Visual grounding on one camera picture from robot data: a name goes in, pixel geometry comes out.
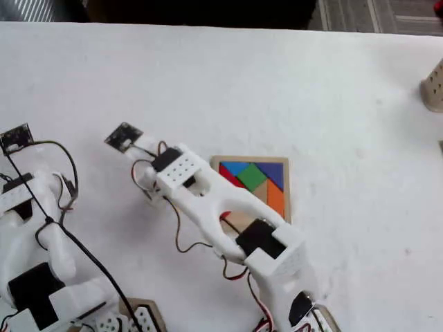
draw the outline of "orange tangram piece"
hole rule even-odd
[[[284,194],[274,183],[267,179],[268,183],[268,205],[284,218]]]

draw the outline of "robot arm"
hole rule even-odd
[[[150,158],[150,151],[157,147],[153,138],[125,122],[105,142],[132,160]],[[149,160],[143,174],[133,176],[150,201],[168,197],[199,227],[216,252],[249,268],[276,330],[300,330],[314,307],[306,294],[315,289],[300,232],[260,199],[229,183],[183,144],[159,151]],[[220,226],[226,211],[242,211],[256,220],[234,240]]]
[[[3,146],[4,135],[0,137]],[[68,239],[57,224],[46,225],[35,200],[58,220],[57,198],[63,182],[45,171],[24,174],[23,179],[35,197],[20,177],[0,187],[0,296],[17,310],[7,322],[10,330],[55,331],[108,311],[117,302],[108,279],[73,283],[77,270]]]

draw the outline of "floor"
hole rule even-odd
[[[310,30],[443,36],[437,0],[318,0]]]

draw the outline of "white table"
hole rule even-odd
[[[28,122],[70,149],[80,199],[67,227],[128,296],[156,300],[170,331],[250,331],[260,310],[210,250],[175,250],[172,211],[148,207],[103,143],[123,120],[207,159],[288,156],[293,223],[342,330],[441,331],[443,115],[417,87],[442,40],[2,23],[0,130]],[[22,170],[32,154],[15,157]],[[60,152],[44,155],[70,174]],[[183,223],[182,243],[199,239]],[[97,273],[78,260],[82,278]]]

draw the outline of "green tangram piece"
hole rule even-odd
[[[237,177],[250,192],[253,192],[255,188],[266,180],[266,176],[254,164],[250,164]]]

